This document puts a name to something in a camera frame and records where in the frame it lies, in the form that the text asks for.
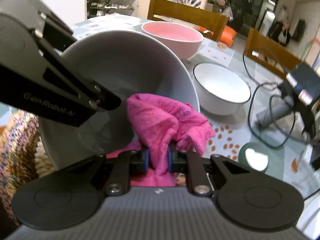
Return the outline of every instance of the chair backrest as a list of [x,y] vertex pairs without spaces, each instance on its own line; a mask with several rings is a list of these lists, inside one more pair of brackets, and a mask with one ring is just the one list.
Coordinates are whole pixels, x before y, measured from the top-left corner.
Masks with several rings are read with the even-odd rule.
[[202,26],[207,30],[214,32],[213,35],[210,33],[204,34],[205,37],[214,41],[219,41],[223,29],[228,22],[228,18],[226,16],[218,13],[205,11],[168,0],[150,1],[148,20],[163,21],[163,19],[155,17],[155,15],[170,17]]
[[[274,61],[274,56],[266,50],[259,50],[263,48],[271,51],[277,57],[279,63],[289,70],[294,69],[296,65],[301,63],[301,60],[298,59],[294,54],[286,50],[285,47],[278,44],[274,40],[261,35],[257,30],[250,28],[247,43],[244,49],[245,55],[253,61],[264,66],[280,78],[285,79],[286,75],[276,66],[276,62],[274,64],[271,64],[271,60],[268,60],[269,58]],[[258,52],[259,57],[252,55],[252,51]]]

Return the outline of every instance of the table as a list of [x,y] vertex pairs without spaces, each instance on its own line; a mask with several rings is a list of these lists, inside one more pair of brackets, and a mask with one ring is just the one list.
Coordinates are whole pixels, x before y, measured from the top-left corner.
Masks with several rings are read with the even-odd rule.
[[[90,20],[75,24],[72,26],[74,30],[74,36],[77,39],[82,39],[88,35],[106,31],[106,30],[121,30],[131,29],[141,32],[141,24],[147,22],[135,17],[113,14],[109,16],[95,17]],[[219,49],[215,41],[204,38],[198,53],[193,56],[189,61],[183,62],[190,75],[192,76],[193,67],[201,62],[216,62],[223,64],[239,73],[246,82],[248,82],[253,92],[256,88],[256,84],[248,77],[244,69],[242,62],[242,55],[234,50]],[[258,81],[272,81],[281,83],[282,80],[268,71],[261,65],[246,58],[245,59],[249,73]],[[265,90],[260,90],[254,100],[252,108],[252,123],[254,123],[255,115],[268,107],[270,93]],[[230,157],[237,161],[238,153],[241,146],[248,142],[258,142],[259,140],[251,133],[247,125],[247,114],[250,102],[240,107],[238,111],[231,116],[217,116],[210,114],[204,110],[201,110],[202,114],[208,118],[208,121],[212,128],[216,132],[214,138],[210,138],[207,142],[207,148],[203,157],[209,158],[213,153],[221,154],[226,157]],[[301,131],[303,124],[299,116],[298,121],[294,127],[292,135],[297,138],[301,137]],[[288,116],[279,121],[279,125],[289,131],[292,126],[293,117]],[[284,135],[277,129],[271,127],[261,133],[261,136],[273,145],[279,145],[284,140]],[[320,187],[320,175],[319,172],[314,172],[308,160],[302,160],[299,163],[298,172],[294,172],[291,165],[292,161],[296,158],[299,159],[301,153],[305,150],[306,146],[303,143],[296,142],[289,139],[283,148],[279,150],[271,150],[269,152],[269,167],[266,174],[273,176],[277,179],[283,180],[289,184],[295,186],[303,195],[308,196]],[[305,224],[308,217],[320,206],[320,200],[316,199],[312,202],[312,205],[306,207],[303,212],[297,227],[301,228]],[[314,219],[304,232],[310,238],[320,234],[320,219]]]

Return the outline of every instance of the pink towel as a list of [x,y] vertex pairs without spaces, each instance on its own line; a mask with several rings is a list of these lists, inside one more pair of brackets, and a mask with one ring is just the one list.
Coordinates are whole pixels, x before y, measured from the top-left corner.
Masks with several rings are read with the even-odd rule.
[[140,141],[108,154],[107,158],[126,150],[140,150],[140,143],[149,148],[150,168],[143,176],[132,178],[133,186],[174,186],[174,176],[168,172],[169,143],[174,141],[180,151],[194,147],[202,155],[207,140],[214,137],[208,120],[189,103],[151,94],[134,94],[127,99],[127,112]]

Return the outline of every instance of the large bowl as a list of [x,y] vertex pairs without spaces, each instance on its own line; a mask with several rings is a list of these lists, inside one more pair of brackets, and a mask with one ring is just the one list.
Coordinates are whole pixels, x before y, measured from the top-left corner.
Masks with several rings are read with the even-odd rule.
[[39,118],[46,152],[58,168],[96,153],[127,146],[134,132],[125,101],[134,93],[152,93],[199,111],[192,79],[178,57],[159,41],[134,31],[107,31],[79,40],[62,57],[82,76],[117,94],[122,103],[113,111],[96,113],[79,128]]
[[200,106],[218,115],[234,114],[251,98],[249,85],[232,70],[215,63],[200,63],[193,69]]
[[187,60],[197,53],[203,36],[188,26],[171,22],[147,22],[142,32],[168,46],[179,59]]

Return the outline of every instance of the dining table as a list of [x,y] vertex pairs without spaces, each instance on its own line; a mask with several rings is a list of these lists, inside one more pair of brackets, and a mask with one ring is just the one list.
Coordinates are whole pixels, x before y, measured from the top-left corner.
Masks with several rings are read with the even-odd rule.
[[[142,32],[141,25],[149,20],[140,19],[132,16],[111,14],[101,17],[94,17],[74,24],[71,28],[74,37],[78,40],[89,35],[110,31],[110,30],[133,30]],[[283,80],[257,64],[251,59],[244,57],[248,72],[259,83],[277,82]],[[193,68],[203,62],[212,62],[221,64],[228,69],[240,75],[250,86],[251,92],[257,87],[256,83],[248,76],[243,62],[243,55],[228,47],[218,46],[218,43],[204,38],[197,53],[189,60],[183,61],[191,77],[193,77]],[[272,94],[280,94],[277,90],[268,92],[265,89],[259,89],[253,100],[250,120],[254,124],[256,114],[269,107],[269,99]],[[234,161],[239,161],[239,152],[243,145],[247,143],[261,143],[260,140],[252,134],[248,126],[249,100],[243,106],[239,107],[235,114],[220,116],[211,114],[204,109],[201,113],[208,119],[215,132],[215,137],[208,139],[207,147],[203,153],[204,158],[209,158],[212,154],[220,154]],[[296,123],[292,131],[292,136],[303,139],[301,134],[303,122],[301,116],[296,114]],[[290,131],[293,124],[293,114],[282,118],[278,125],[285,131]],[[279,145],[285,140],[285,135],[272,125],[263,131],[257,130],[260,137],[271,145]],[[266,174],[293,185],[305,198],[320,188],[320,173],[314,171],[310,165],[310,148],[305,143],[289,138],[283,147],[279,149],[268,149],[268,168]],[[312,216],[313,212],[320,207],[320,197],[315,196],[305,203],[305,210],[298,221],[297,228],[302,230],[310,238],[320,234],[320,216],[314,219],[306,226],[306,222]]]

